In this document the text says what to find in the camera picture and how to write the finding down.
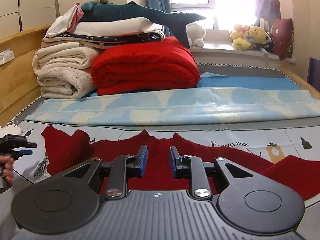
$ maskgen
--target folded red blanket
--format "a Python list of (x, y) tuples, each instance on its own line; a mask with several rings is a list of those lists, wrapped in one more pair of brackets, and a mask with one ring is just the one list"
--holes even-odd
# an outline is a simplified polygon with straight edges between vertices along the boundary
[[(320, 162), (306, 161), (289, 155), (277, 164), (254, 154), (229, 147), (207, 147), (190, 142), (175, 133), (170, 139), (157, 139), (147, 131), (120, 141), (101, 140), (89, 143), (89, 136), (82, 130), (77, 130), (69, 136), (61, 130), (47, 126), (42, 136), (49, 159), (47, 171), (54, 175), (70, 168), (90, 157), (101, 157), (104, 162), (113, 161), (123, 154), (135, 155), (139, 147), (147, 145), (148, 164), (145, 175), (141, 179), (133, 178), (128, 181), (129, 189), (171, 190), (188, 189), (188, 180), (174, 179), (169, 163), (169, 148), (176, 146), (180, 155), (195, 155), (204, 162), (214, 162), (217, 157), (225, 157), (252, 171), (278, 181), (297, 191), (304, 200), (320, 193)], [(216, 190), (209, 180), (212, 192)]]
[(174, 37), (107, 49), (93, 63), (91, 75), (98, 95), (192, 88), (200, 79), (191, 52)]

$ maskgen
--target dark red pillow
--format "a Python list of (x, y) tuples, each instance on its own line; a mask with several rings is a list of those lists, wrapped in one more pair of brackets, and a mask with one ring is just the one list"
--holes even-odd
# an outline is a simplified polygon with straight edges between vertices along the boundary
[(293, 21), (292, 19), (276, 19), (271, 28), (275, 42), (272, 53), (278, 55), (280, 60), (292, 56), (293, 49)]

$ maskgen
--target teddy bear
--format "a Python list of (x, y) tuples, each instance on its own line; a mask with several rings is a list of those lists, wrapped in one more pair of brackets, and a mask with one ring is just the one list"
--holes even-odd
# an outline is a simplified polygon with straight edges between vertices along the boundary
[(267, 43), (267, 33), (257, 26), (248, 28), (248, 26), (235, 25), (235, 30), (231, 32), (230, 37), (233, 39), (232, 46), (239, 50), (259, 49), (257, 44)]
[(236, 24), (234, 26), (234, 30), (230, 34), (230, 37), (233, 40), (236, 40), (239, 38), (246, 40), (247, 37), (249, 36), (249, 29), (250, 29), (250, 26), (248, 25), (242, 26), (241, 24)]
[(108, 0), (94, 0), (96, 3), (109, 3)]
[(207, 34), (205, 28), (196, 23), (189, 23), (186, 26), (189, 45), (203, 48), (203, 37)]

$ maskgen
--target blue striped blanket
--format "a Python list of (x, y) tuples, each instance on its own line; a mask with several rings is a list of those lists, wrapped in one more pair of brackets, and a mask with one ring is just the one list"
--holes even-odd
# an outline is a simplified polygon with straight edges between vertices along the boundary
[(26, 120), (76, 125), (178, 125), (320, 116), (308, 90), (194, 88), (47, 99)]

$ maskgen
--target stack of folded bedding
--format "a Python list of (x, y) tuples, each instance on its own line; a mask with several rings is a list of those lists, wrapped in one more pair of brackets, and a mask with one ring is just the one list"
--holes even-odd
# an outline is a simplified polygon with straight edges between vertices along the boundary
[(144, 17), (110, 22), (78, 22), (82, 16), (83, 11), (77, 3), (51, 25), (43, 38), (42, 47), (77, 41), (83, 45), (108, 49), (115, 45), (164, 39), (162, 25)]
[(91, 74), (98, 95), (192, 88), (200, 78), (191, 52), (174, 37), (107, 49)]
[(32, 68), (44, 98), (81, 98), (95, 89), (90, 68), (101, 53), (78, 42), (39, 49)]

